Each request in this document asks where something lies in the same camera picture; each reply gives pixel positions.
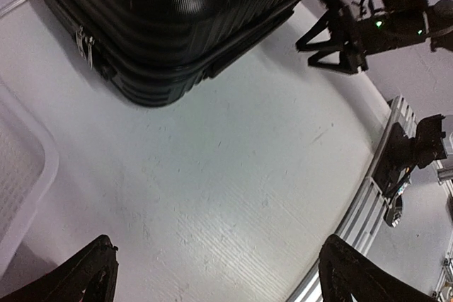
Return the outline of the white perforated plastic basket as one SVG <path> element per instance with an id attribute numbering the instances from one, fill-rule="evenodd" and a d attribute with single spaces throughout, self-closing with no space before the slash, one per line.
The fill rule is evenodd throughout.
<path id="1" fill-rule="evenodd" d="M 47 128 L 1 84 L 1 274 L 55 180 L 59 153 Z"/>

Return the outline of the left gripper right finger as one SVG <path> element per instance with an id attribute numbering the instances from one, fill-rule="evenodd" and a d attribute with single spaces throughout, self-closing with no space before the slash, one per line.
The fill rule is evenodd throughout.
<path id="1" fill-rule="evenodd" d="M 319 253 L 324 301 L 433 301 L 386 273 L 339 236 L 327 237 Z"/>

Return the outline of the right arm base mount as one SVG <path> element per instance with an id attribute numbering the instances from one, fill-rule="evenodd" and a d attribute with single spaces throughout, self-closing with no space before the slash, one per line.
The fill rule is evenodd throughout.
<path id="1" fill-rule="evenodd" d="M 409 137 L 400 123 L 392 125 L 372 176 L 384 198 L 393 199 L 415 168 L 423 169 L 433 161 L 447 158 L 445 118 L 441 114 L 423 118 L 414 137 Z"/>

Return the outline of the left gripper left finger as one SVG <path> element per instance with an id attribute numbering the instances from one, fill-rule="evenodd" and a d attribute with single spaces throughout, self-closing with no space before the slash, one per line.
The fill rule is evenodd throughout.
<path id="1" fill-rule="evenodd" d="M 2 301 L 113 301 L 118 248 L 100 235 L 66 262 Z"/>

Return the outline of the black ribbed hard suitcase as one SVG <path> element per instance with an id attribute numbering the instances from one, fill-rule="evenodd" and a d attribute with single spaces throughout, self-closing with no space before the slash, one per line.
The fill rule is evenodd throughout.
<path id="1" fill-rule="evenodd" d="M 180 100 L 285 23 L 301 0 L 44 0 L 88 67 L 129 101 Z"/>

